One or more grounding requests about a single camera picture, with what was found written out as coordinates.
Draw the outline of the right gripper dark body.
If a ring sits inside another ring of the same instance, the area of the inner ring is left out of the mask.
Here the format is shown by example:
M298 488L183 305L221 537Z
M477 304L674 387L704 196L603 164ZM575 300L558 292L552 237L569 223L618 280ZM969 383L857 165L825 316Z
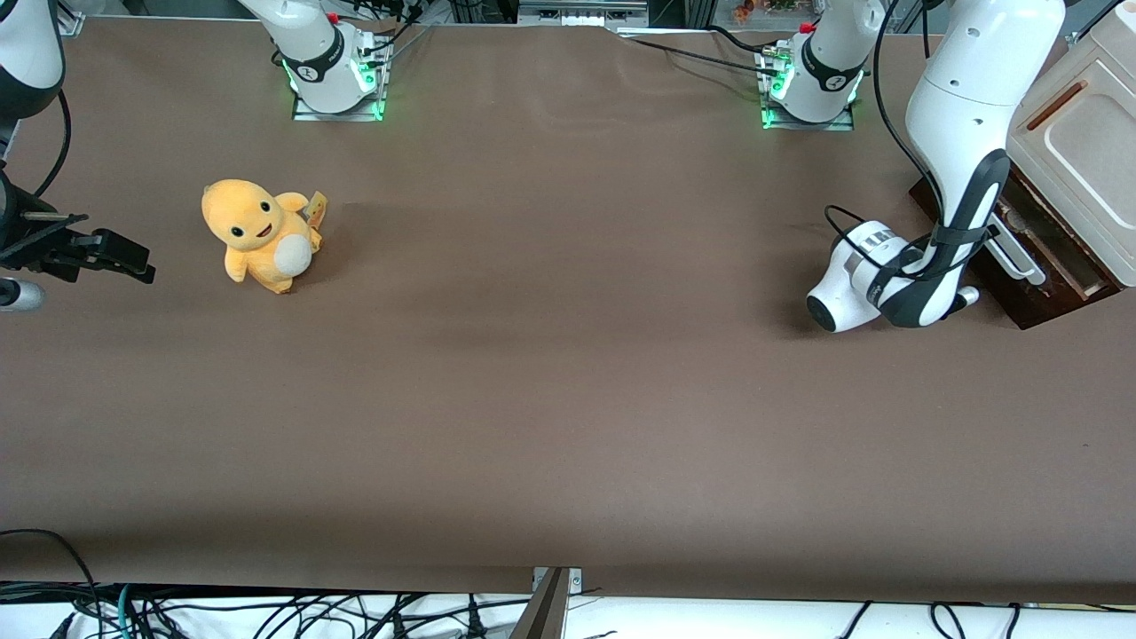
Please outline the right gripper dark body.
M40 272L40 260L52 256L65 243L70 217L12 185L5 173L1 182L1 266L9 272Z

